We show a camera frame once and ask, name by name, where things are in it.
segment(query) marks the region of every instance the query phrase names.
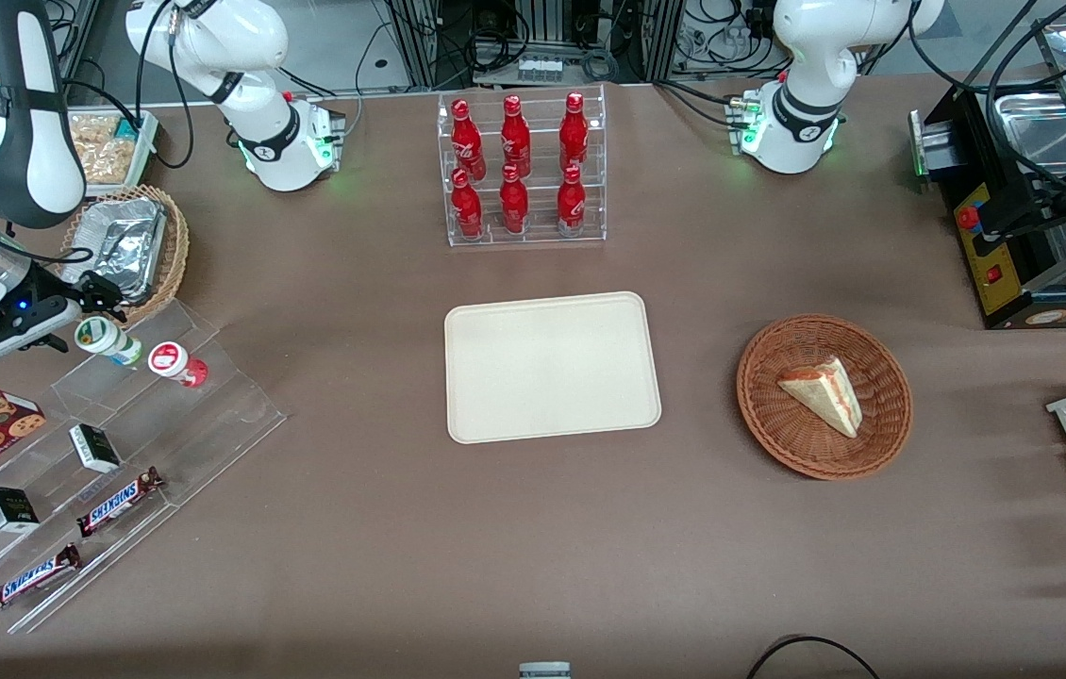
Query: clear acrylic shelf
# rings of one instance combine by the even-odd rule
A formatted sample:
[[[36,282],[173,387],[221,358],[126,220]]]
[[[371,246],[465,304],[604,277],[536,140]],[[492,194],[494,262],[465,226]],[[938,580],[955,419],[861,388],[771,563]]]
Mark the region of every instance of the clear acrylic shelf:
[[[42,524],[20,535],[0,532],[0,585],[68,543],[76,543],[84,567],[21,594],[0,611],[0,627],[9,633],[45,623],[286,420],[261,387],[236,369],[214,341],[213,326],[180,302],[129,332],[148,347],[178,340],[206,361],[209,377],[189,389],[146,369],[128,370],[106,356],[92,356],[41,397],[50,425],[29,446],[6,453],[0,486],[23,489]],[[68,436],[78,421],[106,430],[123,460],[118,471],[99,474],[81,467]],[[94,536],[81,538],[76,519],[151,467],[166,485]]]
[[[559,188],[562,167],[559,164],[559,126],[566,112],[567,94],[584,95],[584,116],[587,118],[587,160],[580,177],[587,199],[584,205],[584,226],[575,238],[559,232]],[[450,173],[456,167],[454,155],[454,116],[448,107],[454,99],[465,99],[470,104],[470,117],[482,133],[482,158],[487,162],[487,175],[473,185],[482,200],[481,240],[467,241],[456,227],[454,203],[450,196],[454,185]],[[514,236],[503,225],[499,205],[499,188],[503,183],[503,146],[499,130],[504,124],[503,94],[489,91],[461,92],[439,96],[437,141],[441,163],[441,190],[446,194],[446,224],[450,245],[521,245],[571,244],[580,241],[604,241],[608,237],[605,189],[608,184],[608,153],[604,130],[607,128],[604,88],[578,86],[578,88],[530,88],[520,91],[520,108],[529,122],[532,135],[532,173],[524,177],[529,189],[529,227],[523,235]]]

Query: green and white cup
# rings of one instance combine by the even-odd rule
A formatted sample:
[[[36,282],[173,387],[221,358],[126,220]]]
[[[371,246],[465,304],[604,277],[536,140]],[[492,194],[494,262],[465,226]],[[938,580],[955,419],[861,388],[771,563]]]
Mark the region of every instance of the green and white cup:
[[[144,356],[144,343],[127,335],[122,327],[104,317],[95,314],[77,326],[78,347],[85,352],[109,356],[115,365],[130,366]]]

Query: robotic arm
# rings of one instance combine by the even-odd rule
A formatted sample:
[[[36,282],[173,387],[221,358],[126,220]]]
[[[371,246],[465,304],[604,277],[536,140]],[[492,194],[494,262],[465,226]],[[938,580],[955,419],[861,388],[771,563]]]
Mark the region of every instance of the robotic arm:
[[[66,112],[45,7],[0,0],[0,220],[47,228],[84,198]],[[67,351],[54,328],[83,310],[118,318],[120,301],[96,274],[68,287],[0,233],[0,356],[36,344]]]
[[[924,33],[942,9],[943,0],[779,0],[772,20],[792,65],[786,81],[745,92],[740,150],[778,173],[815,166],[856,82],[851,48],[889,43],[910,20]]]
[[[269,4],[145,0],[128,10],[127,35],[146,61],[217,104],[266,188],[295,191],[339,167],[343,118],[291,100],[261,72],[282,65],[289,47],[286,25]]]

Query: brown woven basket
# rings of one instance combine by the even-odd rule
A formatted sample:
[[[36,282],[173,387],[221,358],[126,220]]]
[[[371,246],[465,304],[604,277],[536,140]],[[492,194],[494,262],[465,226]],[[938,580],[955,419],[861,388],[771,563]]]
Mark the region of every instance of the brown woven basket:
[[[184,278],[184,258],[189,257],[189,225],[184,223],[184,215],[180,214],[180,209],[166,193],[155,188],[155,185],[131,185],[131,188],[108,194],[97,198],[101,200],[129,200],[132,198],[152,198],[168,208],[168,222],[163,227],[163,243],[160,244],[160,261],[157,263],[155,280],[151,282],[152,293],[148,301],[138,307],[123,306],[127,312],[127,322],[119,323],[123,327],[128,327],[157,314],[168,302],[176,296],[176,290],[180,288],[180,280]],[[77,212],[68,224],[67,235],[63,238],[64,244],[71,244],[72,238],[77,235],[77,226],[80,224],[84,210]]]
[[[780,373],[838,356],[865,421],[846,438],[777,384]],[[903,450],[911,392],[894,356],[865,328],[828,314],[796,314],[760,330],[739,361],[739,407],[752,434],[787,467],[814,479],[860,479]]]

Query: coca-cola bottle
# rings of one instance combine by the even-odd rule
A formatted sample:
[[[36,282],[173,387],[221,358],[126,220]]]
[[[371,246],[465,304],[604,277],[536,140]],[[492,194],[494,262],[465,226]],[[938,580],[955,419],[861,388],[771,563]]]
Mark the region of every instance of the coca-cola bottle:
[[[529,226],[529,189],[520,180],[520,171],[515,163],[504,166],[504,184],[499,188],[499,203],[504,208],[504,228],[508,233],[520,236]]]
[[[462,238],[467,241],[477,241],[482,238],[482,201],[479,194],[470,185],[470,178],[464,168],[454,167],[454,192],[450,194],[450,201],[454,203],[454,216]]]
[[[584,188],[579,183],[579,166],[571,163],[562,173],[559,188],[559,233],[575,238],[584,228]]]
[[[482,134],[470,119],[470,104],[465,99],[455,99],[450,110],[454,112],[454,155],[458,167],[469,173],[470,181],[482,181],[487,176],[487,162],[482,159]]]
[[[570,163],[582,167],[587,160],[587,119],[584,117],[584,95],[578,92],[567,94],[567,115],[562,117],[559,128],[561,153],[559,163],[563,172]]]
[[[529,122],[520,113],[520,97],[515,94],[504,96],[504,127],[499,130],[504,143],[504,162],[513,163],[520,176],[533,172],[532,149],[529,143]]]

